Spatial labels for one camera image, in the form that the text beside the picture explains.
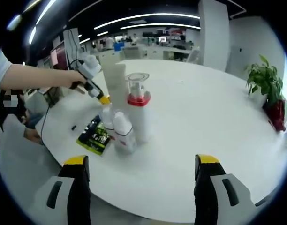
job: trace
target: white round table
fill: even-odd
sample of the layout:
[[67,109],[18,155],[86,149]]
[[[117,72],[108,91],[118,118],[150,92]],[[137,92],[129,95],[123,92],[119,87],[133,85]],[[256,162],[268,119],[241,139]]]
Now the white round table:
[[[248,98],[245,82],[211,68],[165,60],[125,60],[126,74],[150,74],[146,88],[157,118],[151,141],[121,156],[111,144],[98,156],[76,140],[101,110],[96,99],[73,93],[50,109],[43,140],[62,164],[88,155],[92,193],[130,213],[161,221],[195,220],[195,155],[220,160],[258,202],[278,185],[287,165],[283,134]],[[107,93],[103,73],[95,81]],[[41,120],[37,130],[42,127]]]

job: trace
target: potted plant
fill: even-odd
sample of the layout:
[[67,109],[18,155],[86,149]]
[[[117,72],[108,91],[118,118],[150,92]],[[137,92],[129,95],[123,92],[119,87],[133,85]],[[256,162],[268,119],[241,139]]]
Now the potted plant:
[[247,85],[249,86],[249,95],[260,90],[259,93],[263,96],[261,105],[265,113],[270,118],[276,130],[285,130],[284,127],[284,100],[282,99],[281,91],[283,82],[277,76],[277,69],[269,65],[268,60],[259,55],[262,65],[252,64],[247,67],[249,78]]

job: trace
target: clear bottle top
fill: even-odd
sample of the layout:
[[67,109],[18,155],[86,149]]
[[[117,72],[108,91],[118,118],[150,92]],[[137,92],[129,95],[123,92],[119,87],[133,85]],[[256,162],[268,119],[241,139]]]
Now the clear bottle top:
[[134,97],[143,97],[146,93],[144,88],[144,81],[149,78],[149,74],[145,73],[132,73],[126,76],[126,81],[129,86],[129,93]]

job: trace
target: ceiling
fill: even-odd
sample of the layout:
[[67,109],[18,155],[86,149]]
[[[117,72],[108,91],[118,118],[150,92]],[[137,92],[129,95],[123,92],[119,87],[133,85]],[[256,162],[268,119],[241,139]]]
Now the ceiling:
[[[240,12],[243,13],[235,18],[251,15],[249,10],[245,12],[229,0],[219,1],[227,5],[229,16]],[[243,8],[251,8],[245,0],[234,1]],[[23,13],[18,27],[9,33],[3,47],[9,60],[22,63],[29,61],[29,58],[32,64],[32,61],[35,63],[38,59],[48,55],[53,48],[52,40],[62,33],[65,25],[67,28],[77,27],[83,39],[96,38],[97,34],[104,31],[110,34],[120,32],[120,27],[132,25],[129,23],[132,20],[110,24],[97,30],[94,30],[95,26],[127,16],[161,12],[198,15],[199,0],[153,0],[149,4],[147,1],[56,0],[38,23],[32,45],[29,45],[30,33],[48,2],[49,0],[41,0],[31,10]],[[147,23],[180,23],[199,26],[198,19],[186,17],[149,16],[139,19],[144,19]]]

